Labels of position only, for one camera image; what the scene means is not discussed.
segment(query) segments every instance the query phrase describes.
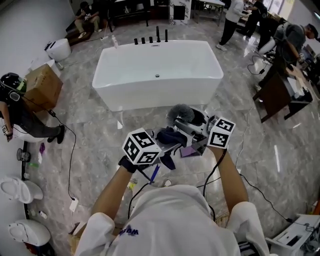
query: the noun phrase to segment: white bathtub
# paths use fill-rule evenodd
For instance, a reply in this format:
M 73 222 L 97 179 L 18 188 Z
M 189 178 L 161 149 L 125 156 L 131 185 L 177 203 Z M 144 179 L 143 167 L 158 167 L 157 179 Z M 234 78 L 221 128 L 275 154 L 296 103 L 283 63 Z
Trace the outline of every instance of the white bathtub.
M 92 86 L 111 111 L 205 105 L 223 76 L 208 42 L 170 40 L 104 49 Z

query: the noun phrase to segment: black cap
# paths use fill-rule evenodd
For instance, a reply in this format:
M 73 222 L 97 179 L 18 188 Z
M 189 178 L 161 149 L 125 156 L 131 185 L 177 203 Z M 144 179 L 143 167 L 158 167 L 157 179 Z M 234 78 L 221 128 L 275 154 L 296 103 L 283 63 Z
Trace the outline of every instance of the black cap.
M 317 29 L 315 28 L 315 26 L 312 24 L 308 24 L 308 28 L 312 30 L 312 32 L 314 33 L 314 38 L 317 39 L 319 36 L 319 33 L 318 33 Z

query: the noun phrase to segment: toilet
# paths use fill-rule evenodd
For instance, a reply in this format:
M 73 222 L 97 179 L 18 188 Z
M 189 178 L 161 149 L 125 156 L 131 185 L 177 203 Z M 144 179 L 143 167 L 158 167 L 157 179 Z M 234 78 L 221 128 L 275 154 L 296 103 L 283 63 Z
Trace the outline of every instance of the toilet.
M 24 204 L 31 203 L 34 199 L 44 197 L 41 188 L 29 180 L 22 181 L 15 177 L 5 177 L 0 180 L 0 191 L 10 200 L 17 199 Z
M 31 219 L 21 219 L 8 226 L 9 235 L 17 242 L 34 246 L 43 246 L 50 240 L 50 232 L 39 222 Z

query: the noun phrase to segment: white shirt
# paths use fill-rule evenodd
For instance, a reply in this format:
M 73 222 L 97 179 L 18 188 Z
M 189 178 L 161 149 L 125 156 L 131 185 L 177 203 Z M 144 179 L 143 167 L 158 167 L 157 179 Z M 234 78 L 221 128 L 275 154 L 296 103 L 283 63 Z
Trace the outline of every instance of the white shirt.
M 259 255 L 269 255 L 256 207 L 237 204 L 227 228 L 210 219 L 200 191 L 175 185 L 146 192 L 137 201 L 127 224 L 114 238 L 114 221 L 92 215 L 75 256 L 240 256 L 238 242 L 251 242 Z
M 225 18 L 231 22 L 238 23 L 241 17 L 245 14 L 242 13 L 244 10 L 245 3 L 243 0 L 232 0 L 229 10 L 226 12 Z

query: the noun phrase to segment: green object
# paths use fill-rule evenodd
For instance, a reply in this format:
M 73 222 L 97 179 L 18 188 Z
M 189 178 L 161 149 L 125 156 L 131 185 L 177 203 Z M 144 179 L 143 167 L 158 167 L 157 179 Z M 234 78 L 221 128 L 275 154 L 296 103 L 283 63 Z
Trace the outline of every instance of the green object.
M 28 165 L 29 165 L 29 166 L 32 166 L 32 167 L 36 167 L 36 168 L 39 167 L 39 164 L 34 163 L 34 162 L 28 162 Z

